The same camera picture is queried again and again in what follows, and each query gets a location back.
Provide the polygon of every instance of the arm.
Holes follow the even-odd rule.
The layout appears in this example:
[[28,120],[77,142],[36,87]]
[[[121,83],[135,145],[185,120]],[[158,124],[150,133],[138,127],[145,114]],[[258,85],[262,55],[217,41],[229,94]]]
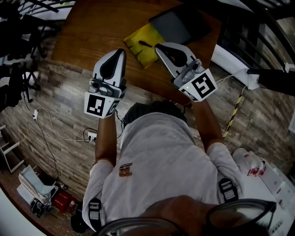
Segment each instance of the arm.
[[215,142],[223,142],[221,129],[206,100],[202,102],[192,102],[192,105],[197,129],[206,152],[211,144]]
[[95,161],[108,160],[116,165],[117,157],[117,131],[115,114],[100,119],[95,144]]

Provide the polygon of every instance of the white t-shirt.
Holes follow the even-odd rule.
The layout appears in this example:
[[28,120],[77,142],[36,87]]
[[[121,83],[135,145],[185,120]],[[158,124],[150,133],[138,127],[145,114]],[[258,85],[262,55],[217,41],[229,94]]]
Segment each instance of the white t-shirt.
[[89,221],[89,202],[101,200],[103,222],[136,217],[153,203],[188,195],[204,203],[224,202],[218,186],[226,177],[242,196],[241,173],[222,143],[207,153],[195,145],[187,124],[170,115],[150,113],[125,127],[121,157],[113,168],[100,160],[90,171],[83,199],[83,219]]

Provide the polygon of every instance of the white cable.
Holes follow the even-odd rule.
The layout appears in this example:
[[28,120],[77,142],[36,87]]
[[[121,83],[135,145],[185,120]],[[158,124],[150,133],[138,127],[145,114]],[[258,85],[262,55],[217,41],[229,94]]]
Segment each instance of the white cable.
[[67,140],[67,141],[84,141],[84,139],[81,139],[81,140],[80,140],[80,139],[79,139],[79,140],[76,140],[76,139],[67,139],[67,138],[62,138],[62,137],[58,136],[58,135],[55,133],[55,131],[54,131],[53,124],[52,124],[52,121],[51,121],[51,115],[50,115],[50,113],[48,112],[48,110],[46,110],[44,107],[38,107],[38,108],[36,109],[36,111],[37,111],[38,109],[43,109],[43,110],[45,110],[45,111],[48,113],[48,115],[49,115],[49,119],[50,119],[50,123],[51,123],[51,127],[52,127],[52,131],[54,132],[54,134],[55,134],[58,138],[63,139],[63,140]]
[[245,87],[243,88],[243,90],[242,90],[242,92],[241,92],[241,94],[243,94],[243,92],[244,92],[244,89],[247,87],[247,85],[245,85]]
[[233,76],[233,75],[230,75],[230,76],[225,77],[224,79],[217,80],[217,81],[216,81],[217,85],[221,84],[224,80],[226,80],[226,79],[228,79],[228,78],[230,78],[230,77],[232,77],[232,76]]
[[261,86],[262,88],[268,90],[266,87],[264,87],[263,85],[261,85],[260,83],[257,83],[259,86]]

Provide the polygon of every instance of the black cable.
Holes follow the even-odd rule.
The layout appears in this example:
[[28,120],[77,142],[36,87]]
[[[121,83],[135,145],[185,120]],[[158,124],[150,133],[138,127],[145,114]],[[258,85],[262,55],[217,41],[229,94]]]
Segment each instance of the black cable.
[[49,146],[48,146],[48,144],[47,144],[47,141],[46,141],[45,135],[44,135],[43,130],[42,130],[42,128],[41,128],[40,125],[39,125],[39,127],[40,127],[40,129],[41,129],[42,134],[43,134],[43,138],[44,138],[44,141],[45,141],[45,143],[46,143],[46,146],[47,146],[49,152],[51,153],[51,155],[52,155],[52,157],[53,157],[53,160],[54,160],[54,167],[55,167],[55,170],[56,170],[56,172],[57,172],[57,178],[56,178],[55,181],[58,181],[58,179],[59,179],[59,171],[57,170],[57,167],[56,167],[56,160],[55,160],[55,157],[54,157],[54,155],[52,154],[52,152],[50,151],[50,148],[49,148]]
[[96,133],[97,133],[97,130],[89,128],[89,127],[83,130],[83,139],[84,139],[85,142],[88,143],[88,142],[90,142],[90,139],[88,139],[88,141],[86,141],[86,139],[85,139],[85,134],[84,133],[85,133],[86,130],[94,130]]
[[118,116],[118,111],[115,109],[115,114],[116,114],[116,117],[118,118],[118,120],[119,121],[121,121],[121,129],[122,129],[122,132],[121,132],[121,134],[119,135],[119,137],[121,137],[121,135],[123,134],[123,130],[124,130],[124,124],[125,124],[125,119],[123,118],[122,120],[119,118],[119,116]]
[[185,106],[183,106],[183,112],[182,112],[182,115],[185,114]]
[[31,115],[34,117],[33,113],[31,112],[31,110],[29,109],[29,107],[28,107],[28,105],[27,105],[27,103],[26,103],[26,98],[25,98],[25,96],[24,96],[24,103],[25,103],[25,105],[27,106],[27,108],[28,108],[29,112],[31,113]]
[[[31,110],[29,109],[29,107],[28,107],[28,105],[27,105],[27,103],[26,103],[25,96],[24,96],[24,103],[25,103],[25,105],[27,106],[27,108],[28,108],[29,112],[31,113],[32,117],[34,117],[33,113],[31,112]],[[44,135],[43,130],[42,130],[42,128],[41,128],[40,125],[39,125],[39,127],[40,127],[40,129],[41,129],[42,134],[43,134],[43,138],[44,138],[44,141],[45,141],[45,143],[46,143],[46,146],[47,146],[49,152],[51,153],[51,155],[52,155],[52,157],[53,157],[55,170],[56,170],[56,172],[57,172],[57,178],[55,179],[55,181],[58,181],[58,179],[59,179],[59,171],[57,170],[57,167],[56,167],[56,160],[55,160],[55,157],[54,157],[54,155],[52,154],[52,152],[50,151],[50,148],[49,148],[49,146],[48,146],[48,143],[47,143],[47,141],[46,141],[45,135]]]

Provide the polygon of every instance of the person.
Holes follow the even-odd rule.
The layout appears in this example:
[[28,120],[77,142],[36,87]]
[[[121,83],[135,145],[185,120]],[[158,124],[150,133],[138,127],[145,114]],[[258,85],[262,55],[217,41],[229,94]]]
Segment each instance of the person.
[[[106,228],[111,224],[115,229],[119,224],[124,236],[209,235],[203,232],[208,212],[242,197],[240,171],[208,102],[192,102],[192,109],[205,151],[196,146],[180,109],[168,101],[136,103],[129,109],[118,160],[115,115],[99,121],[95,164],[83,199],[83,219],[93,230],[99,233],[107,223]],[[101,204],[96,217],[93,199]],[[226,215],[218,217],[226,228],[245,221],[235,211]],[[92,220],[98,218],[95,228]],[[257,224],[250,228],[260,235],[267,232]]]

